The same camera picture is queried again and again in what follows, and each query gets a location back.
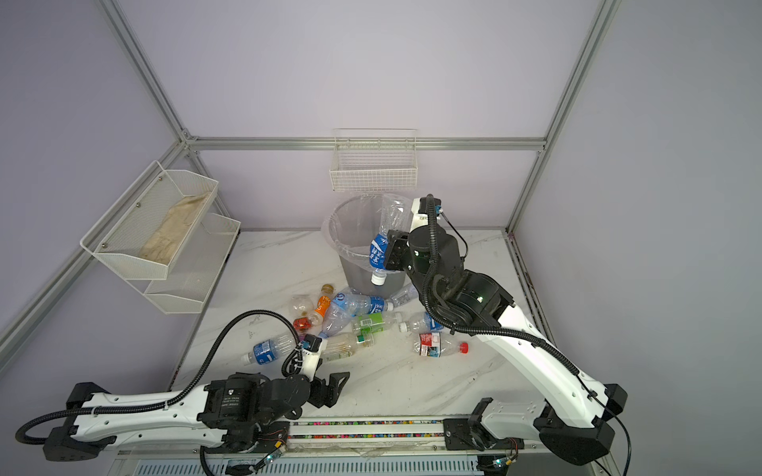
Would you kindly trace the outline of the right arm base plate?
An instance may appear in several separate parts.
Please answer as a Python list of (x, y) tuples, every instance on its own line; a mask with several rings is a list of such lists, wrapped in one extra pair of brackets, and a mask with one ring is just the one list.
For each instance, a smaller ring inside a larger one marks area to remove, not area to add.
[(473, 424), (468, 418), (446, 418), (443, 427), (447, 450), (486, 451), (495, 446), (494, 438), (481, 424)]

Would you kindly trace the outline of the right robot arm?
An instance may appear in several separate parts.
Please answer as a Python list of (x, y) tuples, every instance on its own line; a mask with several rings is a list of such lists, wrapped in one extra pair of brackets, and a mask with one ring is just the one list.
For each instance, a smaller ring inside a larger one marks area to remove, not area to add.
[(584, 466), (611, 450), (612, 422), (624, 410), (626, 391), (587, 376), (555, 347), (498, 281), (466, 269), (458, 240), (442, 228), (421, 226), (387, 234), (384, 266), (407, 274), (426, 312), (445, 329), (477, 337), (515, 367), (542, 395), (518, 406), (482, 399), (470, 417), (478, 448), (502, 440), (538, 440), (563, 461)]

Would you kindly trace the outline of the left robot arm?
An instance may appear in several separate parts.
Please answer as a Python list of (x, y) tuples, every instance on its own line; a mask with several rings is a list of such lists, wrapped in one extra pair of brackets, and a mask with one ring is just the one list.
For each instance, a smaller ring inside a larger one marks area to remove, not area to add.
[(69, 399), (69, 415), (43, 444), (53, 462), (85, 461), (105, 450), (135, 446), (190, 444), (213, 453), (265, 451), (287, 436), (303, 407), (332, 407), (350, 375), (327, 379), (303, 375), (270, 379), (235, 373), (224, 380), (179, 392), (116, 396), (79, 385)]

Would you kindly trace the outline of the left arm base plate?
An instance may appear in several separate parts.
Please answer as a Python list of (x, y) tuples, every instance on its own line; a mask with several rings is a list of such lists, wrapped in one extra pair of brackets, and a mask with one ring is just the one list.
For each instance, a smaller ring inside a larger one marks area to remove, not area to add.
[(267, 453), (277, 442), (288, 439), (291, 424), (273, 422), (269, 426), (248, 426), (230, 430), (223, 437), (220, 449), (226, 453)]

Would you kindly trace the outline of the red label clear bottle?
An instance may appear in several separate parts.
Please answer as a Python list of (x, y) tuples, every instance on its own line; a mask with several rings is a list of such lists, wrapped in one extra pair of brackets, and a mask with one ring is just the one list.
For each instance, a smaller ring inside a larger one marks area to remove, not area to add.
[(467, 342), (455, 341), (440, 332), (426, 332), (415, 336), (414, 350), (422, 357), (442, 358), (466, 355), (470, 352)]

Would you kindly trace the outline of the blue cap water bottle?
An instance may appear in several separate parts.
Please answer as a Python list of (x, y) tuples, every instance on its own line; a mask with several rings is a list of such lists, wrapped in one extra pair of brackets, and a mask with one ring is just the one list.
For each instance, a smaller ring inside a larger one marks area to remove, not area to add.
[(297, 343), (293, 335), (283, 333), (255, 344), (240, 360), (244, 365), (267, 365), (286, 358)]

